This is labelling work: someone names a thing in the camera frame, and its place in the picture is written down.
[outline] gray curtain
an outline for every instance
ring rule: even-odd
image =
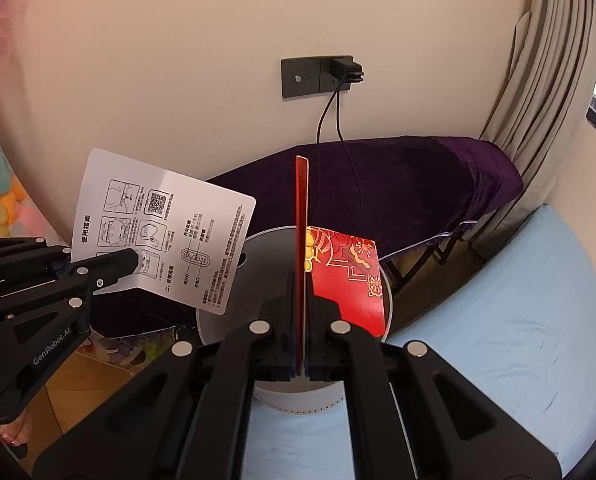
[[[596,80],[596,1],[532,0],[516,26],[508,83],[480,136],[513,160],[524,181],[514,202],[482,219],[473,248],[493,256],[555,185]]]

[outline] instruction card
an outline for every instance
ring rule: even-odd
[[[101,292],[139,287],[224,314],[254,207],[253,197],[95,148],[72,262],[132,248],[136,272]]]

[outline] wall socket panel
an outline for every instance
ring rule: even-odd
[[[334,57],[342,57],[353,61],[353,56],[292,57],[281,60],[283,98],[288,99],[334,91],[338,79],[329,73],[329,65]],[[340,87],[340,90],[350,88],[351,84],[345,83]]]

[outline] wooden floor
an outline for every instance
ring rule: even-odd
[[[62,433],[78,424],[131,377],[122,368],[72,354],[46,384]]]
[[[62,436],[45,387],[41,388],[27,407],[33,427],[27,444],[27,456],[20,465],[31,475],[38,455]]]

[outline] light blue bedsheet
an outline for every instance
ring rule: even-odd
[[[408,329],[554,451],[567,473],[596,438],[596,273],[549,206],[465,286]],[[347,411],[254,401],[244,478],[353,479]]]

